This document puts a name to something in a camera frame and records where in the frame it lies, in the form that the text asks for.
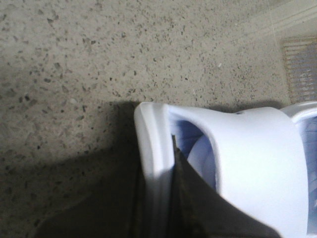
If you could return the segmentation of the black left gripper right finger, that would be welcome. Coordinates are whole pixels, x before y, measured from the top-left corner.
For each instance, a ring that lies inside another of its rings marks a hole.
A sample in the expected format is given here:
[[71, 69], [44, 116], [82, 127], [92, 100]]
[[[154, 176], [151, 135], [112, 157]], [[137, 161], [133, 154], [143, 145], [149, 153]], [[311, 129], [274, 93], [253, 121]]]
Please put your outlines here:
[[196, 173], [172, 137], [175, 164], [171, 187], [173, 238], [277, 238], [278, 232], [221, 198]]

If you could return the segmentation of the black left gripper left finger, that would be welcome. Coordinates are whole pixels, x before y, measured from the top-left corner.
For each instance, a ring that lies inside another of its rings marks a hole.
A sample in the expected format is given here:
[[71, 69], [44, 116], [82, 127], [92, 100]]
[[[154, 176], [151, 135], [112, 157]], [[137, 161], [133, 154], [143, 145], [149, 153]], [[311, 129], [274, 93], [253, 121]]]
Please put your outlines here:
[[78, 204], [43, 222], [37, 238], [147, 238], [146, 185], [137, 142], [110, 155], [116, 164]]

